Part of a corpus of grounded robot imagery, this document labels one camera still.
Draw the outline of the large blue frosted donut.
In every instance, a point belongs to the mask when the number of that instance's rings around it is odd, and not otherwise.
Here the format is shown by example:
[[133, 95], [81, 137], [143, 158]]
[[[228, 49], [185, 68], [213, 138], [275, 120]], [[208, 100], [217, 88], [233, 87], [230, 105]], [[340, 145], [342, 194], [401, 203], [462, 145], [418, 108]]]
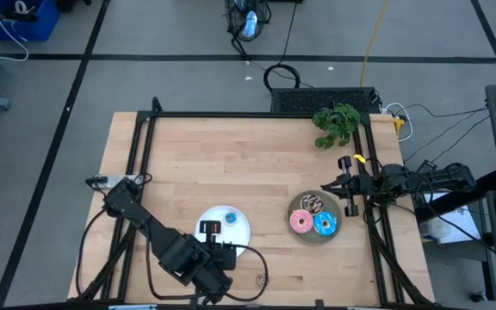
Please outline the large blue frosted donut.
[[313, 229], [319, 236], [332, 236], [338, 230], [338, 218], [333, 213], [322, 211], [313, 217]]

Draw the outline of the white paper sheet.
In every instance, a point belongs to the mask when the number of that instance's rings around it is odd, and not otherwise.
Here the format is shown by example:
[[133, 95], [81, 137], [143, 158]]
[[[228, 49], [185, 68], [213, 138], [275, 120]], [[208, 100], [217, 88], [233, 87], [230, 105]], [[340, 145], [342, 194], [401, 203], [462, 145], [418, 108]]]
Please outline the white paper sheet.
[[435, 241], [438, 244], [451, 244], [472, 239], [461, 232], [458, 227], [470, 234], [475, 239], [481, 239], [481, 235], [474, 222], [472, 213], [467, 205], [455, 209], [447, 214], [434, 217], [418, 225], [420, 237], [423, 242]]

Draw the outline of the large pink frosted donut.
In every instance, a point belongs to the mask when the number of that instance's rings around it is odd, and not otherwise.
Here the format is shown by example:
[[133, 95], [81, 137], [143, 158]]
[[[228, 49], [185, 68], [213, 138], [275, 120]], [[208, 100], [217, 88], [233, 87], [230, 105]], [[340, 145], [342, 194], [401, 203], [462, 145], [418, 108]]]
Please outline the large pink frosted donut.
[[313, 229], [313, 216], [306, 210], [295, 210], [289, 217], [289, 225], [295, 233], [308, 233]]

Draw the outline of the black computer case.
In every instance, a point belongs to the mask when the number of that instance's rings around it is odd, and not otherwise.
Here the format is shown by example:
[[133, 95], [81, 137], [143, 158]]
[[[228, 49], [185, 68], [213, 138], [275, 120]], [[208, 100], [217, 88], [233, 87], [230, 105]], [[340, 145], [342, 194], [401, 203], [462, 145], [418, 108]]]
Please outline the black computer case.
[[271, 91], [273, 113], [313, 114], [334, 103], [349, 104], [359, 113], [378, 114], [382, 101], [373, 87], [355, 88], [293, 88]]

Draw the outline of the blue plastic bin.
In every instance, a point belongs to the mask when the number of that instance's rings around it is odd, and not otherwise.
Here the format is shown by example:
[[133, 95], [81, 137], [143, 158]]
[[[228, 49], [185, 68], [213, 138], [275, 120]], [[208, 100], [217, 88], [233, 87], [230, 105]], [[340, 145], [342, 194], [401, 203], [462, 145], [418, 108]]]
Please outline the blue plastic bin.
[[54, 0], [0, 0], [0, 40], [46, 41], [59, 16]]

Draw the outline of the grey round plate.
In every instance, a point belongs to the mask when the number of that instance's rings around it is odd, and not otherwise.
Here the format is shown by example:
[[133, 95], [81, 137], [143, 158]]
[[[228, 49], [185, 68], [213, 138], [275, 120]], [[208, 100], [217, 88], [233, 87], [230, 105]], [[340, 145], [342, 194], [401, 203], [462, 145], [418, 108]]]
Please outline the grey round plate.
[[[338, 218], [338, 230], [332, 236], [329, 236], [329, 237], [319, 236], [315, 232], [314, 229], [312, 229], [311, 231], [304, 233], [304, 234], [296, 233], [291, 229], [290, 224], [289, 224], [289, 217], [293, 211], [300, 209], [300, 200], [306, 194], [315, 194], [315, 195], [320, 196], [323, 200], [323, 203], [324, 203], [323, 211], [333, 213]], [[312, 245], [323, 245], [329, 241], [332, 241], [339, 234], [339, 231], [341, 228], [342, 216], [341, 216], [338, 204], [329, 195], [327, 195], [323, 192], [309, 190], [309, 191], [299, 193], [290, 202], [290, 204], [288, 206], [288, 212], [286, 214], [286, 220], [288, 222], [288, 228], [290, 229], [290, 231], [295, 236], [297, 236], [299, 239], [301, 239], [303, 242], [305, 242], [307, 244], [312, 244]]]

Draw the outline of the green potted plant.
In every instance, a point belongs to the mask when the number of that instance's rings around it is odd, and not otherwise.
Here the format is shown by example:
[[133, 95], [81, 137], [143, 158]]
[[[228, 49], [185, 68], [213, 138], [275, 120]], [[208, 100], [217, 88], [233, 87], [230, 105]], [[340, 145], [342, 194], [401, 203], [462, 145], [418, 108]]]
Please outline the green potted plant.
[[320, 109], [313, 115], [312, 123], [324, 135], [314, 141], [315, 146], [324, 150], [346, 146], [360, 121], [360, 113], [349, 104], [334, 103], [331, 108]]

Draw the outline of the large chocolate frosted donut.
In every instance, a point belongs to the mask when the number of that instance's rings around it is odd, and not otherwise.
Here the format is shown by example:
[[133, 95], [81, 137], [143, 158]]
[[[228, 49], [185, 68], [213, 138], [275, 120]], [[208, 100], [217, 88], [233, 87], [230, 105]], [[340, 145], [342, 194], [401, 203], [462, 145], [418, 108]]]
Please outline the large chocolate frosted donut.
[[319, 214], [324, 209], [324, 203], [320, 196], [306, 194], [300, 200], [300, 209], [307, 211], [312, 216]]

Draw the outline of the black floor fan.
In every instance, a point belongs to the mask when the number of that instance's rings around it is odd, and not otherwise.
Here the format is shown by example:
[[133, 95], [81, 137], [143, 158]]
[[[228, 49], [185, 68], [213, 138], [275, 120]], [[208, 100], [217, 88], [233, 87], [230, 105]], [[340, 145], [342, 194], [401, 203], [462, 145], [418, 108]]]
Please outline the black floor fan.
[[225, 0], [227, 31], [244, 42], [255, 40], [270, 22], [267, 0]]

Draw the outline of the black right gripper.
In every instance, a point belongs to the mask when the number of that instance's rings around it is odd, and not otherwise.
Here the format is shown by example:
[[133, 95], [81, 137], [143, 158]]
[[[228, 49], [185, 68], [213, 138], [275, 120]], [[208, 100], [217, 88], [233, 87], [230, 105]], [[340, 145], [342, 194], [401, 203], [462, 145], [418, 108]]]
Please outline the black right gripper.
[[359, 208], [354, 203], [355, 195], [367, 195], [374, 189], [374, 181], [370, 174], [366, 171], [365, 164], [356, 162], [363, 165], [363, 171], [358, 175], [352, 176], [350, 173], [350, 167], [352, 166], [351, 160], [353, 157], [343, 156], [338, 161], [338, 165], [342, 170], [343, 174], [337, 176], [336, 179], [330, 183], [321, 185], [321, 188], [328, 193], [336, 195], [338, 198], [347, 199], [348, 204], [344, 208], [344, 213], [346, 216], [358, 216]]

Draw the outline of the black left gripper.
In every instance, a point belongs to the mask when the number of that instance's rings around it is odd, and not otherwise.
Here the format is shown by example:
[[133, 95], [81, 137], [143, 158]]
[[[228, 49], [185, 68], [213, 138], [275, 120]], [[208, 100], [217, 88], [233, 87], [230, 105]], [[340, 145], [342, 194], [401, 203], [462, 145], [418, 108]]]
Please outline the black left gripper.
[[[211, 233], [210, 224], [212, 221], [219, 220], [210, 220], [209, 222], [202, 220], [199, 226], [199, 233], [206, 234], [208, 231], [210, 234], [220, 234]], [[221, 270], [235, 270], [237, 252], [234, 245], [224, 243], [206, 243], [206, 247], [209, 249], [212, 256], [212, 261], [217, 268]]]

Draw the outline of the white round plate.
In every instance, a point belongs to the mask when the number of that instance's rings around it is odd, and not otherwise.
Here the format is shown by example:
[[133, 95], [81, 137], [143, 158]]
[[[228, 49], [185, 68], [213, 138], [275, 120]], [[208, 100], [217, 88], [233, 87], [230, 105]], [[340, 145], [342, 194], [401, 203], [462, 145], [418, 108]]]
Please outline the white round plate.
[[[235, 212], [237, 222], [233, 226], [228, 226], [224, 221], [224, 215], [229, 212]], [[199, 226], [202, 220], [219, 220], [221, 222], [220, 234], [212, 234], [215, 243], [225, 243], [233, 245], [247, 246], [251, 238], [251, 228], [245, 215], [237, 208], [229, 205], [218, 205], [207, 210], [196, 222], [195, 237], [201, 241], [206, 241], [206, 234], [199, 233]]]

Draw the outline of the black aluminium table frame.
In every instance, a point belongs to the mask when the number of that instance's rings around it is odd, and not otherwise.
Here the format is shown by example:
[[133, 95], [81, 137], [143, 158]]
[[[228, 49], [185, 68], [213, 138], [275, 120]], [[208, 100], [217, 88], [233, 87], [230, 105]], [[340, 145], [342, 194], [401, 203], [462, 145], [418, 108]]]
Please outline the black aluminium table frame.
[[[231, 203], [251, 224], [251, 248], [233, 272], [232, 291], [260, 307], [378, 307], [409, 301], [369, 238], [369, 221], [344, 218], [337, 237], [300, 242], [288, 229], [289, 201], [338, 174], [340, 157], [365, 152], [382, 164], [399, 163], [389, 115], [366, 115], [360, 144], [319, 151], [309, 114], [271, 112], [117, 112], [101, 172], [152, 175], [144, 206], [182, 232], [206, 207]], [[270, 283], [258, 288], [256, 276]]]

